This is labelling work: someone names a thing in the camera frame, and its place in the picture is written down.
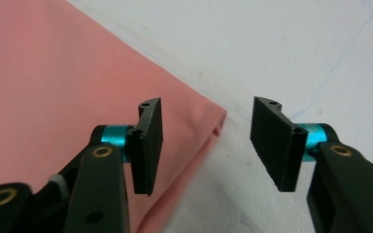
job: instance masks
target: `white table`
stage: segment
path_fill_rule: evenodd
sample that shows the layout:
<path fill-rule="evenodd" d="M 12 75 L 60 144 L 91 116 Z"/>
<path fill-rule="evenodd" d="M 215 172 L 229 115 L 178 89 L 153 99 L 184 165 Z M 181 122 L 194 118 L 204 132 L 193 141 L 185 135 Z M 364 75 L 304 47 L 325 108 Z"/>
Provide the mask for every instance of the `white table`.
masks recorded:
<path fill-rule="evenodd" d="M 165 232 L 314 232 L 314 164 L 295 193 L 277 191 L 249 139 L 255 95 L 373 162 L 373 1 L 70 2 L 228 110 Z"/>

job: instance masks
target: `pink fabric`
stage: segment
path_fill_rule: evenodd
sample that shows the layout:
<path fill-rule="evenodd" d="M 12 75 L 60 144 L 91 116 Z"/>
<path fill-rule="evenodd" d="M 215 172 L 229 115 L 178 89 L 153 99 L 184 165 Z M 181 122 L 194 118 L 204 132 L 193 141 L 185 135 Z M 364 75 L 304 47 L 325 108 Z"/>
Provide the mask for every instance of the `pink fabric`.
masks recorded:
<path fill-rule="evenodd" d="M 0 1 L 0 183 L 39 190 L 98 124 L 134 124 L 162 98 L 164 143 L 151 197 L 134 195 L 132 232 L 159 232 L 220 134 L 225 110 L 65 1 Z"/>

